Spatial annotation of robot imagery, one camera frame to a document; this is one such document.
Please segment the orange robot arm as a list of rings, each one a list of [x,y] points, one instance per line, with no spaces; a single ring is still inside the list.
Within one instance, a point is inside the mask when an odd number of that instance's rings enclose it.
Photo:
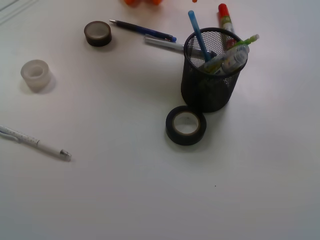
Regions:
[[[128,5],[128,6],[136,6],[140,3],[147,3],[147,4],[151,4],[154,6],[158,6],[162,3],[163,0],[124,0],[124,2]]]

